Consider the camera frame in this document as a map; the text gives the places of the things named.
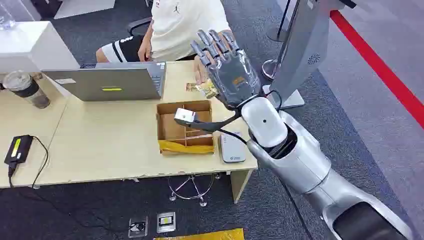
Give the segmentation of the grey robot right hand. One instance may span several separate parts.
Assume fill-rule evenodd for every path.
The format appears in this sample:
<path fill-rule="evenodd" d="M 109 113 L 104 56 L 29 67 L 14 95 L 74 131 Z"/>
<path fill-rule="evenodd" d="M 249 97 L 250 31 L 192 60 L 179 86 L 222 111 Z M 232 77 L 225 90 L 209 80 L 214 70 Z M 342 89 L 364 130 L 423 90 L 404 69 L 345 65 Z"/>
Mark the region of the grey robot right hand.
<path fill-rule="evenodd" d="M 216 88 L 217 99 L 228 110 L 240 108 L 260 95 L 262 89 L 258 74 L 232 33 L 200 29 L 197 35 L 201 43 L 193 40 L 190 46 Z"/>

